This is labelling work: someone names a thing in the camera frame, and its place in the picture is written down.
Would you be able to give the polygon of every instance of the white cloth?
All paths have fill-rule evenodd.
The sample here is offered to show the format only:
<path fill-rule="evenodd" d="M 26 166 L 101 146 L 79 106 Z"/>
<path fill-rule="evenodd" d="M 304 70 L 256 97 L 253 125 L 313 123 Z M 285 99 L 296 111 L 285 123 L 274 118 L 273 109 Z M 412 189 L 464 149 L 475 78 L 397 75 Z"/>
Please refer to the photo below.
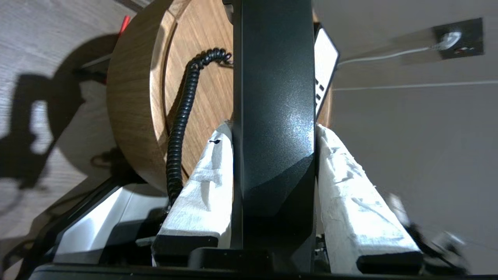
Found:
<path fill-rule="evenodd" d="M 212 236 L 218 238 L 218 248 L 228 248 L 233 180 L 232 132 L 223 123 L 208 140 L 158 235 Z"/>
<path fill-rule="evenodd" d="M 318 190 L 332 273 L 361 274 L 361 256 L 419 252 L 362 167 L 341 140 L 321 125 Z"/>

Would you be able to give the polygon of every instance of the power socket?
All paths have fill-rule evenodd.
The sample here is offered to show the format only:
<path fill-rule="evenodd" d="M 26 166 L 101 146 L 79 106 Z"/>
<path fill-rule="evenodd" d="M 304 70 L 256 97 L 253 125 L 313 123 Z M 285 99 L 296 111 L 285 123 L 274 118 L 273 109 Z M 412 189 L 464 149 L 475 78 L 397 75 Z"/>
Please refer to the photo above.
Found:
<path fill-rule="evenodd" d="M 440 50 L 442 59 L 451 59 L 484 54 L 483 19 L 475 18 L 432 28 L 436 40 L 441 41 L 449 32 L 461 32 L 462 37 L 447 50 Z"/>

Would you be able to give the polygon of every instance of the black cable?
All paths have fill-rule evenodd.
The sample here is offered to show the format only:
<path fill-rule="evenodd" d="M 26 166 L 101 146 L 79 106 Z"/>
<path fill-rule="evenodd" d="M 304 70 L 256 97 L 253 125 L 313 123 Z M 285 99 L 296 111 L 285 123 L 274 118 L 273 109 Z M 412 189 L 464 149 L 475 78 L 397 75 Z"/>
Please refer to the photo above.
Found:
<path fill-rule="evenodd" d="M 199 74 L 204 66 L 212 61 L 227 62 L 232 54 L 224 49 L 214 48 L 198 54 L 188 64 L 185 74 L 185 84 L 182 97 L 176 112 L 173 127 L 169 134 L 168 151 L 166 158 L 166 189 L 168 191 L 169 205 L 173 205 L 183 188 L 182 183 L 182 146 L 188 117 L 194 104 Z"/>

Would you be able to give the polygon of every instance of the gray floor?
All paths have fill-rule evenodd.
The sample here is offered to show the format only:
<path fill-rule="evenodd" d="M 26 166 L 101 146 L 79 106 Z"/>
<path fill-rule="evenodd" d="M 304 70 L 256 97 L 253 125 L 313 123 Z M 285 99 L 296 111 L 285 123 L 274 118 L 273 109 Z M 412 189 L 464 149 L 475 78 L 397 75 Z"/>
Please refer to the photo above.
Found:
<path fill-rule="evenodd" d="M 126 14 L 134 12 L 113 0 L 0 0 L 2 270 L 110 175 L 100 158 L 116 146 L 105 86 L 72 70 L 112 51 Z"/>
<path fill-rule="evenodd" d="M 428 237 L 456 234 L 472 273 L 498 274 L 498 1 L 314 3 L 343 60 L 430 46 L 431 27 L 483 19 L 485 55 L 441 60 L 427 51 L 339 67 L 333 129 Z"/>

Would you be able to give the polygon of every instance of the wooden round tabletop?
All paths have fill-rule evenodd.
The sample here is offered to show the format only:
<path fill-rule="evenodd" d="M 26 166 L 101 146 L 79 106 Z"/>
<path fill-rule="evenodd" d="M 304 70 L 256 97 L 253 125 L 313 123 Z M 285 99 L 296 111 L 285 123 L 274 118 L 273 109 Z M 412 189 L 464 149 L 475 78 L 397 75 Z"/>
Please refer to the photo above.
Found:
<path fill-rule="evenodd" d="M 119 39 L 108 72 L 108 110 L 123 154 L 144 180 L 166 191 L 169 129 L 187 63 L 198 53 L 233 49 L 233 26 L 219 0 L 154 1 Z M 184 180 L 207 140 L 233 110 L 233 71 L 213 63 L 201 71 L 183 142 Z M 331 125 L 329 91 L 318 122 Z"/>

